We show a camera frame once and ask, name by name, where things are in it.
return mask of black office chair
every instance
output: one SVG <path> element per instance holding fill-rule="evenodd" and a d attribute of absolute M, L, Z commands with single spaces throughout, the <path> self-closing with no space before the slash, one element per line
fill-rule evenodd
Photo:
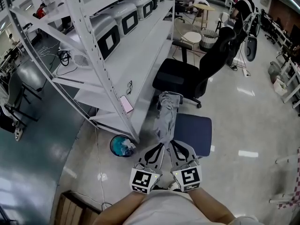
<path fill-rule="evenodd" d="M 262 30 L 270 34 L 270 35 L 265 34 L 265 37 L 267 38 L 267 40 L 271 41 L 272 44 L 275 44 L 277 39 L 277 34 L 271 22 L 264 16 L 265 14 L 266 12 L 262 9 L 262 16 L 261 16 Z"/>
<path fill-rule="evenodd" d="M 184 13 L 186 10 L 178 2 L 175 1 L 175 18 L 182 17 L 179 13 Z M 167 18 L 172 18 L 172 14 L 166 16 Z"/>
<path fill-rule="evenodd" d="M 199 69 L 187 64 L 187 49 L 192 50 L 192 46 L 174 41 L 173 45 L 182 48 L 183 62 L 164 60 L 152 86 L 160 91 L 179 93 L 196 102 L 197 108 L 201 108 L 201 102 L 197 98 L 205 93 L 208 79 L 224 66 L 229 53 L 229 42 L 235 38 L 233 29 L 221 28 L 216 43 L 200 60 Z"/>

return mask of shiny floor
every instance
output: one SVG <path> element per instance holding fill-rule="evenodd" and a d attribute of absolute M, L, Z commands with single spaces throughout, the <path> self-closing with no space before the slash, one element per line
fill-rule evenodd
<path fill-rule="evenodd" d="M 56 43 L 56 39 L 44 38 L 35 49 L 43 50 L 43 46 L 52 47 Z M 51 69 L 53 55 L 42 59 Z M 0 206 L 20 225 L 47 225 L 61 171 L 83 117 L 45 82 L 28 55 L 16 63 L 20 65 L 17 73 L 24 83 L 35 90 L 43 87 L 38 93 L 43 100 L 26 93 L 31 105 L 22 101 L 21 111 L 38 118 L 38 122 L 22 118 L 27 127 L 20 141 L 0 129 Z M 52 69 L 58 65 L 56 59 Z M 66 89 L 69 94 L 76 94 L 76 89 Z"/>
<path fill-rule="evenodd" d="M 213 28 L 218 15 L 218 12 L 210 15 Z M 277 210 L 269 199 L 277 193 L 293 191 L 296 164 L 276 165 L 275 160 L 294 154 L 300 139 L 298 113 L 292 109 L 291 102 L 284 104 L 274 92 L 267 71 L 270 62 L 276 60 L 278 49 L 261 31 L 256 59 L 247 62 L 250 77 L 246 78 L 241 69 L 235 72 L 225 66 L 210 79 L 201 97 L 201 109 L 187 100 L 179 108 L 180 113 L 212 119 L 211 153 L 201 159 L 202 187 L 234 215 L 254 215 L 266 225 L 288 224 L 292 218 L 294 208 Z M 175 57 L 180 59 L 181 52 L 177 51 Z M 190 53 L 188 62 L 193 63 Z M 152 129 L 156 115 L 153 105 L 142 128 L 138 151 L 156 142 Z M 113 136 L 104 130 L 97 131 L 103 191 L 109 203 L 130 192 L 129 177 L 135 162 L 135 156 L 121 158 L 111 153 L 109 144 Z M 95 130 L 85 122 L 78 137 L 63 169 L 57 197 L 71 189 L 102 203 Z M 161 186 L 172 180 L 170 169 L 170 158 L 165 154 Z M 101 208 L 88 198 L 84 200 Z"/>

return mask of cardboard box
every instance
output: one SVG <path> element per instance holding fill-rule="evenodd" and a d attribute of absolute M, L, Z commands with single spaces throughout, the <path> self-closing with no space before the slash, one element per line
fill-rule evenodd
<path fill-rule="evenodd" d="M 85 203 L 74 193 L 60 195 L 56 210 L 55 225 L 92 225 L 100 211 Z"/>

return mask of white shirt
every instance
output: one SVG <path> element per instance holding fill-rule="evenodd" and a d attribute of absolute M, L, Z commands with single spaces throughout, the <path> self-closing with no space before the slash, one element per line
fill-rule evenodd
<path fill-rule="evenodd" d="M 190 196 L 166 190 L 154 190 L 124 225 L 221 225 L 212 223 L 194 205 Z M 251 217 L 238 217 L 229 225 L 263 225 Z"/>
<path fill-rule="evenodd" d="M 208 3 L 207 0 L 195 0 L 193 4 L 199 4 L 199 2 L 202 2 L 202 3 L 205 3 L 207 6 L 209 6 L 210 4 Z"/>

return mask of monitor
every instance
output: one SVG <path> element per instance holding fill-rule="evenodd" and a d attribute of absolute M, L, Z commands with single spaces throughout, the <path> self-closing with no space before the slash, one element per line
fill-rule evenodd
<path fill-rule="evenodd" d="M 299 45 L 300 42 L 299 42 L 299 38 L 300 38 L 300 28 L 298 28 L 295 24 L 292 28 L 292 32 L 290 34 L 290 38 L 291 38 L 291 42 L 294 44 L 294 45 Z"/>

